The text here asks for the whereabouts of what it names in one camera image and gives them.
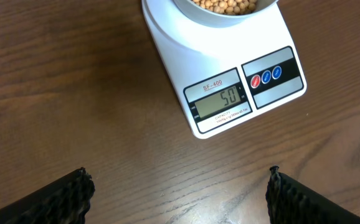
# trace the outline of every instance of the wood grain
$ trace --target wood grain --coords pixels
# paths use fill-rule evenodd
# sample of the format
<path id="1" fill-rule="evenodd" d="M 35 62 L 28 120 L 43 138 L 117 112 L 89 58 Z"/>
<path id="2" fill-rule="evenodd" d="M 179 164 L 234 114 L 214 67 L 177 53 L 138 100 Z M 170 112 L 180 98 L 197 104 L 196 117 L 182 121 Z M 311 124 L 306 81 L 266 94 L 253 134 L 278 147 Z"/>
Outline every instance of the wood grain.
<path id="1" fill-rule="evenodd" d="M 360 2 L 279 5 L 306 95 L 199 140 L 140 1 L 0 1 L 0 208 L 84 166 L 87 223 L 269 223 L 278 164 L 360 216 Z"/>

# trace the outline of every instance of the black object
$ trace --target black object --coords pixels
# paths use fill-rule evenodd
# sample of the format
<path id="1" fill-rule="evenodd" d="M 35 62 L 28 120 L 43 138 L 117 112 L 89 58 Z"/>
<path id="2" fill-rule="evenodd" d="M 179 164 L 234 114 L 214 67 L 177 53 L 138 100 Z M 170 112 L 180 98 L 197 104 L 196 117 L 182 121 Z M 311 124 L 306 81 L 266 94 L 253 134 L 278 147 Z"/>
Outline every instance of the black object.
<path id="1" fill-rule="evenodd" d="M 270 171 L 266 201 L 271 224 L 360 224 L 360 217 L 278 172 L 278 166 Z"/>
<path id="2" fill-rule="evenodd" d="M 95 191 L 92 176 L 77 169 L 0 209 L 1 224 L 84 224 Z"/>

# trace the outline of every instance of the white kitchen scale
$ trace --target white kitchen scale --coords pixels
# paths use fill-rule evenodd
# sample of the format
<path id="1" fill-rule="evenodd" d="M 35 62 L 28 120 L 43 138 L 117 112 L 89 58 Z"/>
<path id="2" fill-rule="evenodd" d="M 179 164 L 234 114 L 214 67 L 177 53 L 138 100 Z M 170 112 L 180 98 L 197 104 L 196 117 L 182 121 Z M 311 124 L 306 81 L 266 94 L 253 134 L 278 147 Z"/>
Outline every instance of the white kitchen scale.
<path id="1" fill-rule="evenodd" d="M 192 132 L 205 139 L 306 91 L 295 45 L 274 4 L 240 24 L 212 28 L 173 0 L 142 0 L 148 27 Z"/>

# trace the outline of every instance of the blue button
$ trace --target blue button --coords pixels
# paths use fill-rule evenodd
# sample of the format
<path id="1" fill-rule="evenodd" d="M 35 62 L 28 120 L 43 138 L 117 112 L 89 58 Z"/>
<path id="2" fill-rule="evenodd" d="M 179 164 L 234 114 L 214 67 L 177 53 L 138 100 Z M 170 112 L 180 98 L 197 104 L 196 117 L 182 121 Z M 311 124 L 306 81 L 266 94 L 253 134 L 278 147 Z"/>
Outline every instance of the blue button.
<path id="1" fill-rule="evenodd" d="M 265 72 L 263 72 L 262 75 L 262 83 L 267 84 L 271 78 L 272 78 L 272 73 L 269 70 L 266 70 Z"/>
<path id="2" fill-rule="evenodd" d="M 276 66 L 276 67 L 273 69 L 273 78 L 274 78 L 274 79 L 280 78 L 281 73 L 282 73 L 281 67 L 280 67 L 280 66 Z"/>

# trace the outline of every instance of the scale display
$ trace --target scale display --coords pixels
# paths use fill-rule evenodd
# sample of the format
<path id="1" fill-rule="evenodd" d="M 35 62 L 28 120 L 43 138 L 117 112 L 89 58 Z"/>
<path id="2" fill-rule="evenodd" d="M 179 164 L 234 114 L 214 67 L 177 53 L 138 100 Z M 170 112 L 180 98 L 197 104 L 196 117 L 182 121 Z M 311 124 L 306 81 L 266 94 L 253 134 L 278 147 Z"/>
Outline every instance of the scale display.
<path id="1" fill-rule="evenodd" d="M 184 94 L 200 133 L 252 112 L 237 68 L 186 87 Z"/>
<path id="2" fill-rule="evenodd" d="M 215 93 L 212 96 L 208 96 L 203 100 L 195 102 L 195 106 L 198 110 L 199 116 L 201 118 L 205 118 L 216 111 L 229 108 L 240 101 L 241 99 L 238 94 L 237 87 L 232 86 L 228 89 Z"/>

